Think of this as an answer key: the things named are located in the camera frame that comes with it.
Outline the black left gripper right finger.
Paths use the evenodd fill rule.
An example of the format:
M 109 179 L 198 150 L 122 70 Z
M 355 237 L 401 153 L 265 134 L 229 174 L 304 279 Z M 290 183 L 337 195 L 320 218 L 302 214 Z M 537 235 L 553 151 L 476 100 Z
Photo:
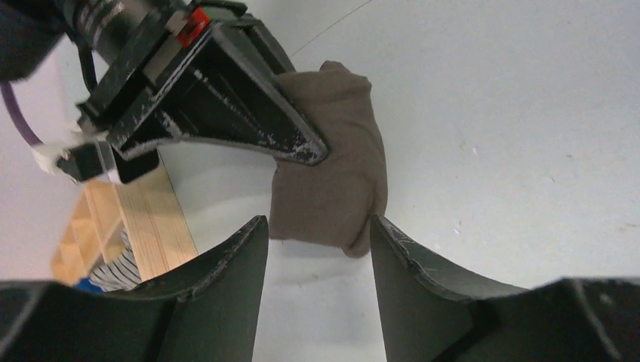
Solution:
M 371 219 L 389 361 L 637 361 L 638 278 L 524 289 L 486 278 Z

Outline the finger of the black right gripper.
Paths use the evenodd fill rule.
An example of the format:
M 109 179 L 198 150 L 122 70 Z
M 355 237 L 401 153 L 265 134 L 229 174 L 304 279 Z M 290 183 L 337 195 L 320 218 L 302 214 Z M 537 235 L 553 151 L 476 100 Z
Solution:
M 246 14 L 235 22 L 240 40 L 238 61 L 259 75 L 281 75 L 296 69 L 275 36 L 262 20 Z

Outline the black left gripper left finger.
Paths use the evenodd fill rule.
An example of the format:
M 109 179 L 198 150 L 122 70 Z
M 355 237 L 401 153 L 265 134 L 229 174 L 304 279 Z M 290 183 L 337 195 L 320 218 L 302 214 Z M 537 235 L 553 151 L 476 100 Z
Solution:
M 250 361 L 269 246 L 265 216 L 129 291 L 1 285 L 3 361 Z

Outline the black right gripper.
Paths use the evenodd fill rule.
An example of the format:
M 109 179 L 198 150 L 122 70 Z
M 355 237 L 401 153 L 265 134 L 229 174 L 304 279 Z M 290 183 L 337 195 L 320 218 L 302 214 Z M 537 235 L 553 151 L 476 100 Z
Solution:
M 34 73 L 63 36 L 79 49 L 88 90 L 97 86 L 93 53 L 108 64 L 154 11 L 222 8 L 236 17 L 247 7 L 233 1 L 3 1 L 1 100 L 18 108 L 12 84 Z M 108 131 L 125 159 L 169 143 L 210 143 L 248 149 L 315 165 L 329 153 L 313 124 L 278 86 L 278 75 L 259 75 L 238 61 L 235 22 L 216 22 L 190 45 L 171 41 L 158 75 Z

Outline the wooden compartment organizer box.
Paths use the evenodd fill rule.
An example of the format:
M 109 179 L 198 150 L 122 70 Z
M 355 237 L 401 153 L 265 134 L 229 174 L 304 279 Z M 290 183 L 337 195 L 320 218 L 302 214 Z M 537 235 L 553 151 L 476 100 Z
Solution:
M 51 258 L 54 279 L 73 285 L 124 249 L 127 232 L 142 281 L 197 257 L 164 165 L 127 185 L 85 183 Z

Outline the brown boxer briefs beige waistband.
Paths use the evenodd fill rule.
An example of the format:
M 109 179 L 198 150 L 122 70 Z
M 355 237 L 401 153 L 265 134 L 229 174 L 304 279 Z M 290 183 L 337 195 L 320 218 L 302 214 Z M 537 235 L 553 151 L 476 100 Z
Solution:
M 317 71 L 286 73 L 277 81 L 324 136 L 330 152 L 315 166 L 276 162 L 269 236 L 361 258 L 371 249 L 371 217 L 385 213 L 389 194 L 372 84 L 331 60 Z

